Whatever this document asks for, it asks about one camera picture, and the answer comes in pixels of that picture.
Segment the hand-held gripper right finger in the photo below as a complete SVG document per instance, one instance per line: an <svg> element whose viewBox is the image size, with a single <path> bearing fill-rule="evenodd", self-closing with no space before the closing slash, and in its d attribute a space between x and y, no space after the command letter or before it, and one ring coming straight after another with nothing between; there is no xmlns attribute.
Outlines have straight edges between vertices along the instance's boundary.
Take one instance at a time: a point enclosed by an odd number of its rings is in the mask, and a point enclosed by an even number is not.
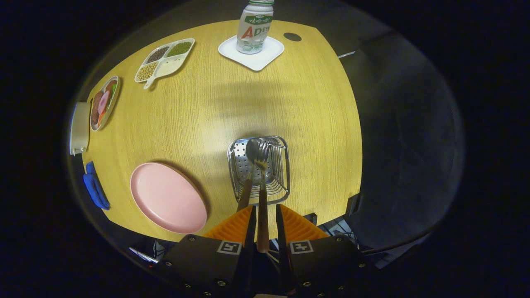
<svg viewBox="0 0 530 298"><path fill-rule="evenodd" d="M299 213L276 205L279 275L289 298L344 298L367 260L345 235L330 236Z"/></svg>

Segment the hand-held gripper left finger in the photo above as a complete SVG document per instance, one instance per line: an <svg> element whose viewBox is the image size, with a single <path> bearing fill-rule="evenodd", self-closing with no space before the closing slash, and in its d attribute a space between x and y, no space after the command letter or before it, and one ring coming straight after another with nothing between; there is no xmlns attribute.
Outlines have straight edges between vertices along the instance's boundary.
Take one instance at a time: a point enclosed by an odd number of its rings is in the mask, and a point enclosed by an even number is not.
<svg viewBox="0 0 530 298"><path fill-rule="evenodd" d="M156 264L155 274L180 298L248 298L257 225L255 206L204 236L186 235Z"/></svg>

